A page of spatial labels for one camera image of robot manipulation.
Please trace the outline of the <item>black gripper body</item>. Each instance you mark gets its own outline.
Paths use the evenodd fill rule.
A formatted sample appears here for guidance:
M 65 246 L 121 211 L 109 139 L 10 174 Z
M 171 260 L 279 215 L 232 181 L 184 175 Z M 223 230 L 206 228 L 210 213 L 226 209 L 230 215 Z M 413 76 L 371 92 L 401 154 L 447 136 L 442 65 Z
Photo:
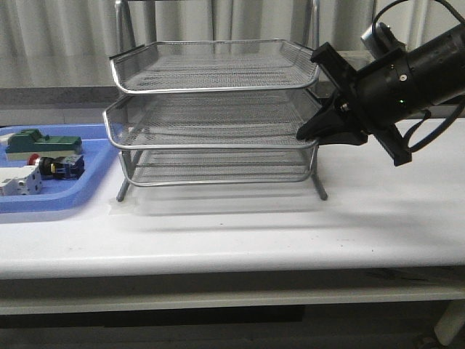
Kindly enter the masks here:
M 311 61 L 317 63 L 336 87 L 336 110 L 342 129 L 373 135 L 396 167 L 412 161 L 395 123 L 408 115 L 407 98 L 401 94 L 397 68 L 403 68 L 406 52 L 395 49 L 356 71 L 329 43 L 317 48 Z

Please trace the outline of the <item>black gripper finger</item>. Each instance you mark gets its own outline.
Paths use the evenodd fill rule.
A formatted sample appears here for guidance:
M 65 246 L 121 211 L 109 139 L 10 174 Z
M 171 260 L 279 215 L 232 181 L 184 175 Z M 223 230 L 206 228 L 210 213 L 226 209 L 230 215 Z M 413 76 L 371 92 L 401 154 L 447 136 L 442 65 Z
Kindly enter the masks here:
M 361 131 L 351 129 L 327 129 L 318 132 L 316 138 L 321 145 L 363 145 L 368 136 Z
M 320 110 L 298 129 L 297 140 L 315 140 L 342 130 L 344 122 L 335 106 L 337 97 L 338 95 L 331 95 Z

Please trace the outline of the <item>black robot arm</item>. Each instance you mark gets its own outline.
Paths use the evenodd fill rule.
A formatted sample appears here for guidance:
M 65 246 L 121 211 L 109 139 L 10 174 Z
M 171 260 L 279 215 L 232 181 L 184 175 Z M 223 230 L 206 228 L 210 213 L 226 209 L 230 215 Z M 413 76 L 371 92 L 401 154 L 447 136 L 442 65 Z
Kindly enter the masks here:
M 299 140 L 321 145 L 362 145 L 373 135 L 395 166 L 433 141 L 437 132 L 409 146 L 412 133 L 400 134 L 395 124 L 464 92 L 464 26 L 444 32 L 408 52 L 385 25 L 363 36 L 375 60 L 355 70 L 329 43 L 318 47 L 311 61 L 336 87 L 328 101 L 296 133 Z

